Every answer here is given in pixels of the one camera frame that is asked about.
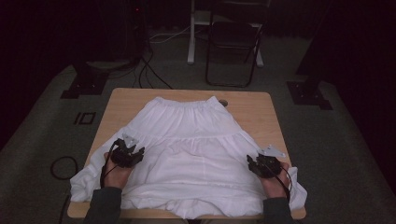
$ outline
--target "dark sleeve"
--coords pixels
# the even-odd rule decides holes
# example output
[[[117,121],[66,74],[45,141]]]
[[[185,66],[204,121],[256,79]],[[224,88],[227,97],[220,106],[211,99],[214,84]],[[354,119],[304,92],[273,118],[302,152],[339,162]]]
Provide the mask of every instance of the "dark sleeve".
[[[263,201],[264,224],[292,224],[290,207],[286,198],[271,198]]]
[[[120,217],[121,193],[122,190],[117,188],[94,190],[84,223],[116,223]]]

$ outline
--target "white skirt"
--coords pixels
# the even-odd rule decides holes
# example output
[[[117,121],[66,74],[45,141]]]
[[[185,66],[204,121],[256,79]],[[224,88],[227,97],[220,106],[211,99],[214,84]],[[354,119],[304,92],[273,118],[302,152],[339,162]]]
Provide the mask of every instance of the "white skirt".
[[[247,162],[259,147],[214,96],[188,103],[161,97],[148,102],[71,179],[73,202],[90,200],[100,188],[103,154],[123,133],[146,150],[122,192],[122,209],[162,209],[183,218],[262,213],[262,185]],[[297,183],[297,168],[290,168],[290,174],[290,208],[301,208],[306,191]]]

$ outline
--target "table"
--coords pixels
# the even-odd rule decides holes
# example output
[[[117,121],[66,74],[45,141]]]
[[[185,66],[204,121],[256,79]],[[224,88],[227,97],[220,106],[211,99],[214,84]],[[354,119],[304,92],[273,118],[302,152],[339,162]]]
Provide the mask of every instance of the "table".
[[[205,10],[195,10],[195,0],[191,0],[190,43],[189,43],[189,54],[187,56],[187,64],[194,64],[195,25],[209,25],[209,18],[210,18],[210,12]],[[262,62],[262,54],[260,53],[260,50],[257,54],[256,64],[258,67],[264,67],[264,63]]]
[[[277,121],[276,112],[271,96],[266,92],[251,91],[187,91],[187,90],[146,90],[146,89],[115,89],[108,101],[105,114],[102,117],[97,134],[85,165],[89,163],[91,154],[121,127],[126,126],[144,105],[161,96],[164,99],[180,102],[202,101],[211,96],[218,100],[227,101],[227,110],[260,147],[276,146],[286,155],[288,151]],[[291,165],[290,158],[279,158],[280,161]],[[70,217],[85,217],[90,207],[89,202],[69,204],[67,214]],[[291,215],[295,219],[305,217],[305,209],[294,210]],[[122,210],[121,217],[125,218],[179,218],[178,216],[159,209],[129,209]],[[202,216],[199,218],[231,218],[223,216]],[[261,216],[239,217],[261,218]]]

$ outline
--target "wooden table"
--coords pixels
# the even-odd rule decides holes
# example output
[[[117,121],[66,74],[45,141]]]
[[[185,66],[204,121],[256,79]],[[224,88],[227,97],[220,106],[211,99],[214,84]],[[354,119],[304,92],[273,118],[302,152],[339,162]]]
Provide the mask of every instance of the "wooden table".
[[[251,91],[179,91],[179,90],[145,90],[145,89],[115,89],[108,101],[105,114],[102,117],[98,132],[85,165],[89,163],[91,154],[105,143],[120,128],[126,126],[135,115],[157,96],[167,100],[180,102],[203,101],[211,96],[228,102],[227,110],[233,118],[260,147],[273,145],[288,155],[280,161],[291,165],[288,150],[285,146],[282,132],[277,121],[271,96],[266,92]],[[67,214],[70,217],[85,217],[90,207],[89,202],[71,202]],[[305,209],[291,211],[294,219],[305,217]],[[129,209],[122,210],[125,218],[179,218],[178,216],[159,209]],[[229,218],[223,216],[202,216],[199,218]]]

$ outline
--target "chair backrest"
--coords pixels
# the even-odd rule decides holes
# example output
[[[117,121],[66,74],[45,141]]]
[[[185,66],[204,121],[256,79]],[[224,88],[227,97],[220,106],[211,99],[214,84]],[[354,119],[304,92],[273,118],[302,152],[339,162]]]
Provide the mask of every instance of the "chair backrest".
[[[211,8],[214,15],[242,23],[265,24],[271,0],[217,0]]]

